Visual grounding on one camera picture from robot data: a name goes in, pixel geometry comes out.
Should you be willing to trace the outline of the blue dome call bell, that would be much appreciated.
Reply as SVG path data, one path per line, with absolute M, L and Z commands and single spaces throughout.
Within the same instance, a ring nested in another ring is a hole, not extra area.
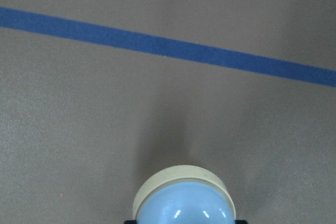
M 137 223 L 235 223 L 236 209 L 214 173 L 176 165 L 143 183 L 134 198 L 132 218 Z

